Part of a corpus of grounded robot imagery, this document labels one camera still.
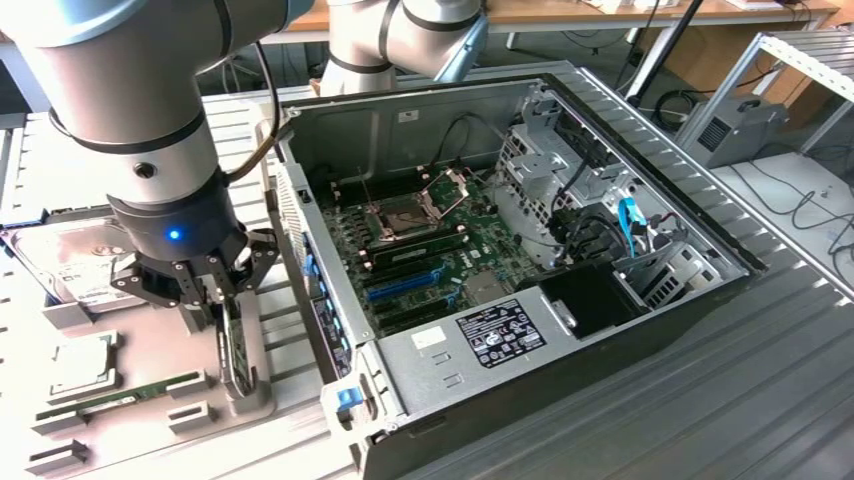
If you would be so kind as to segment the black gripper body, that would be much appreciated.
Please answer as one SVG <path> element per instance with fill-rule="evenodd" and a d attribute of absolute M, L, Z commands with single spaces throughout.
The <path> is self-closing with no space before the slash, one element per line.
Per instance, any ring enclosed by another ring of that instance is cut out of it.
<path fill-rule="evenodd" d="M 248 242 L 227 190 L 225 174 L 213 173 L 187 197 L 161 204 L 134 204 L 109 197 L 118 223 L 130 237 L 137 260 L 154 270 L 176 262 L 205 265 L 216 254 L 224 264 L 239 257 Z"/>

